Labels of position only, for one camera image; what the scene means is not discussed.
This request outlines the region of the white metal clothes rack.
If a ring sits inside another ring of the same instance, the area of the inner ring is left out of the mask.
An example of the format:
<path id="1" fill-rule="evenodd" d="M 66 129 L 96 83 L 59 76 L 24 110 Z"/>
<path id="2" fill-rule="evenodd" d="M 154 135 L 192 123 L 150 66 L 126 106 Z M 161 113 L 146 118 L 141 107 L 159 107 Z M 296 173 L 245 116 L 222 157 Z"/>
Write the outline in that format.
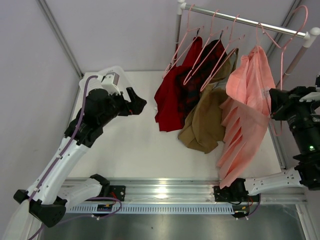
<path id="1" fill-rule="evenodd" d="M 232 16 L 232 15 L 221 13 L 221 12 L 215 12 L 212 10 L 195 6 L 194 4 L 193 5 L 187 4 L 184 0 L 179 0 L 177 2 L 177 15 L 176 15 L 176 24 L 175 24 L 175 45 L 174 45 L 173 59 L 174 60 L 177 59 L 178 50 L 180 49 L 181 43 L 183 43 L 185 39 L 184 37 L 180 39 L 181 20 L 182 20 L 183 11 L 190 11 L 190 12 L 203 14 L 207 16 L 213 16 L 223 20 L 235 21 L 237 23 L 244 24 L 247 26 L 259 27 L 264 30 L 275 32 L 276 36 L 272 39 L 274 41 L 273 43 L 274 45 L 280 42 L 283 34 L 289 35 L 292 37 L 299 37 L 303 39 L 302 47 L 300 48 L 300 50 L 298 51 L 298 53 L 296 54 L 296 56 L 294 57 L 290 65 L 288 66 L 287 70 L 282 75 L 282 80 L 284 81 L 291 75 L 291 73 L 294 71 L 294 69 L 298 65 L 299 61 L 302 59 L 307 49 L 312 46 L 316 38 L 320 35 L 320 29 L 318 27 L 313 27 L 307 32 L 296 31 L 296 30 L 287 28 L 295 12 L 297 12 L 299 9 L 303 7 L 301 3 L 302 3 L 301 0 L 295 0 L 291 4 L 291 7 L 288 10 L 288 13 L 282 23 L 282 26 L 275 26 L 275 25 L 270 25 L 267 23 L 262 23 L 262 22 L 258 22 L 258 21 L 254 21 L 246 18 Z"/>

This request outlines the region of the pink hanger with plaid skirt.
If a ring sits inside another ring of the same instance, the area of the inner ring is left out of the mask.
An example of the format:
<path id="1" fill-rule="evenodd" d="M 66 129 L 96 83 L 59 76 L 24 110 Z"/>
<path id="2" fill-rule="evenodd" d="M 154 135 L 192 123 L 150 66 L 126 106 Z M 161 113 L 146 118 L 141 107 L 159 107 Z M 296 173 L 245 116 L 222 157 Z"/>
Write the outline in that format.
<path id="1" fill-rule="evenodd" d="M 209 37 L 207 38 L 202 50 L 200 51 L 198 57 L 196 58 L 193 66 L 191 67 L 189 73 L 186 75 L 183 85 L 187 85 L 188 82 L 191 80 L 191 78 L 195 75 L 195 73 L 199 70 L 199 68 L 202 66 L 202 64 L 205 62 L 205 60 L 208 58 L 208 55 L 210 52 L 216 47 L 216 45 L 219 43 L 221 40 L 223 34 L 225 31 L 228 30 L 228 26 L 221 28 L 217 32 L 213 32 L 213 27 L 214 27 L 214 18 L 216 17 L 217 13 L 219 13 L 220 10 L 217 9 L 211 19 L 210 23 L 210 32 L 209 32 Z"/>

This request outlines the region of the pink hanger with red skirt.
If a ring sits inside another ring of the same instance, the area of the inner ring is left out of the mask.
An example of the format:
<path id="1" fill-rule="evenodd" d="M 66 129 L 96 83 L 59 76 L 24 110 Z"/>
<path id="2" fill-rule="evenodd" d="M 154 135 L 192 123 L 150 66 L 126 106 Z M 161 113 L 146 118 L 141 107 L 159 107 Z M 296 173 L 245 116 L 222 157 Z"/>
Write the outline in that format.
<path id="1" fill-rule="evenodd" d="M 162 74 L 162 79 L 164 79 L 167 76 L 167 74 L 170 72 L 170 70 L 172 70 L 174 67 L 177 66 L 177 63 L 179 62 L 180 58 L 185 54 L 185 52 L 193 44 L 194 40 L 192 40 L 192 42 L 183 50 L 182 53 L 179 53 L 181 47 L 184 45 L 184 42 L 186 41 L 186 38 L 190 34 L 194 34 L 194 33 L 195 33 L 195 38 L 197 38 L 199 36 L 199 33 L 204 29 L 204 26 L 198 26 L 198 27 L 195 27 L 195 28 L 191 28 L 190 27 L 190 14 L 191 14 L 193 8 L 195 7 L 195 4 L 192 4 L 189 7 L 189 10 L 188 10 L 188 13 L 187 13 L 186 30 L 185 30 L 184 36 L 182 38 L 180 38 L 182 14 L 183 14 L 183 11 L 185 10 L 186 5 L 187 4 L 185 2 L 181 2 L 180 5 L 179 5 L 180 9 L 179 9 L 178 14 L 177 14 L 176 29 L 175 29 L 176 30 L 176 34 L 175 34 L 174 54 L 172 56 L 172 59 L 171 59 L 170 63 L 165 68 L 165 70 L 164 70 L 164 72 Z"/>

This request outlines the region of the red black plaid skirt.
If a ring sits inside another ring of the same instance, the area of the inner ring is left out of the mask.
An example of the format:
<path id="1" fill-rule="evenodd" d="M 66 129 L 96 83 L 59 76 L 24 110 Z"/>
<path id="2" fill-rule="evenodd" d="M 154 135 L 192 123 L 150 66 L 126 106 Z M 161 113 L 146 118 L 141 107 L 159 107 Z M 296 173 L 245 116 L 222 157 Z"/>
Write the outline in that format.
<path id="1" fill-rule="evenodd" d="M 197 105 L 200 100 L 201 87 L 207 80 L 207 78 L 215 73 L 224 59 L 227 57 L 225 48 L 221 41 L 210 51 L 207 59 L 190 79 L 187 85 L 182 85 L 182 100 L 178 105 L 179 112 L 182 113 L 182 120 L 191 112 L 191 110 Z M 186 75 L 180 76 L 181 80 L 185 80 Z"/>

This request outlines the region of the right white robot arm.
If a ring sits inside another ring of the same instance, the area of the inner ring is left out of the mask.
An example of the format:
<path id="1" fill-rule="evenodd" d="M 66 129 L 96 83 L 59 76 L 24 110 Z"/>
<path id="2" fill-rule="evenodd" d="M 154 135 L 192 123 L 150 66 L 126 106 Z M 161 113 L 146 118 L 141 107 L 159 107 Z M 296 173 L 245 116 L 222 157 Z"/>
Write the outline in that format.
<path id="1" fill-rule="evenodd" d="M 259 178 L 237 178 L 230 185 L 236 197 L 256 196 L 269 190 L 287 187 L 320 188 L 320 106 L 319 86 L 298 86 L 292 90 L 269 90 L 271 119 L 286 121 L 299 154 L 298 165 L 280 173 Z"/>

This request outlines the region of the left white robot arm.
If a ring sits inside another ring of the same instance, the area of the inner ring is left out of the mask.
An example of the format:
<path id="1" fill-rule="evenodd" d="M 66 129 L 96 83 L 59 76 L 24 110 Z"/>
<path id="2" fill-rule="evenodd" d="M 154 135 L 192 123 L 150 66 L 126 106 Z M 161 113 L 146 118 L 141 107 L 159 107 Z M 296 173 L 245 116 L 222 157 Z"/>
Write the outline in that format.
<path id="1" fill-rule="evenodd" d="M 13 198 L 22 203 L 29 200 L 29 213 L 51 228 L 58 224 L 66 211 L 89 199 L 110 194 L 110 181 L 99 174 L 91 175 L 81 186 L 62 193 L 61 187 L 71 170 L 103 134 L 103 128 L 114 118 L 142 113 L 147 101 L 132 87 L 122 93 L 109 93 L 103 88 L 89 91 L 82 99 L 76 118 L 69 124 L 57 150 L 40 177 L 28 189 L 19 189 Z"/>

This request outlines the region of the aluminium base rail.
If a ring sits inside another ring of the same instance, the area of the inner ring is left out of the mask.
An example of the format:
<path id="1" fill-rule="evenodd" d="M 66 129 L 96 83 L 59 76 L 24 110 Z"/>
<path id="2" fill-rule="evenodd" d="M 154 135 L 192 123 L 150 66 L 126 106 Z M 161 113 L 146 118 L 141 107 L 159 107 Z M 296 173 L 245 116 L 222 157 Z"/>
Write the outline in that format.
<path id="1" fill-rule="evenodd" d="M 213 204 L 215 180 L 183 178 L 109 178 L 112 186 L 125 186 L 127 204 Z M 269 190 L 261 194 L 262 204 L 306 204 L 302 188 Z"/>

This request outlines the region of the tan brown skirt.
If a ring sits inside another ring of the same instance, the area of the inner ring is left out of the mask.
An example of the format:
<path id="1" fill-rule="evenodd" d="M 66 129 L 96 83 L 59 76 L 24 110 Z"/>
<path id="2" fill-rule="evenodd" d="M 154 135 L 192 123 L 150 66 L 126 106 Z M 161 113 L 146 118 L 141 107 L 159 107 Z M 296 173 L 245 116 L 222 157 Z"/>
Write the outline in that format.
<path id="1" fill-rule="evenodd" d="M 236 69 L 239 49 L 234 48 L 226 61 L 200 94 L 200 100 L 184 121 L 178 139 L 189 149 L 210 153 L 225 137 L 220 105 L 228 98 L 226 90 L 218 87 Z"/>

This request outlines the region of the pink pleated skirt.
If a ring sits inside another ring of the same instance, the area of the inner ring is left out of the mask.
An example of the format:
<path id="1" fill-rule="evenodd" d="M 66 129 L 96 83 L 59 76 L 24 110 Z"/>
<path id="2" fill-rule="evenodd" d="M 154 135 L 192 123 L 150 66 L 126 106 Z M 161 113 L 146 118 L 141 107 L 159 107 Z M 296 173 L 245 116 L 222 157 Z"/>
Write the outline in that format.
<path id="1" fill-rule="evenodd" d="M 220 188 L 229 187 L 258 152 L 270 120 L 269 90 L 273 88 L 266 53 L 256 45 L 241 57 L 239 67 L 230 74 L 225 86 L 228 98 L 219 106 L 225 127 L 222 156 L 216 164 Z"/>

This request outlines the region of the white perforated plastic basket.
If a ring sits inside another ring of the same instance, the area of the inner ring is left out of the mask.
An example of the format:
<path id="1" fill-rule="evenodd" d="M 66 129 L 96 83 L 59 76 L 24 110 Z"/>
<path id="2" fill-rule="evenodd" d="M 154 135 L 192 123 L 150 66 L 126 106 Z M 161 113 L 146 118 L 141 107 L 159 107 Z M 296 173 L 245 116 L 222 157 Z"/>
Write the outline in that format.
<path id="1" fill-rule="evenodd" d="M 133 87 L 124 70 L 116 65 L 98 72 L 86 72 L 79 82 L 81 94 L 84 93 L 86 81 L 91 76 L 96 77 L 88 82 L 86 96 L 94 89 L 104 89 L 110 95 L 126 94 L 126 88 Z"/>

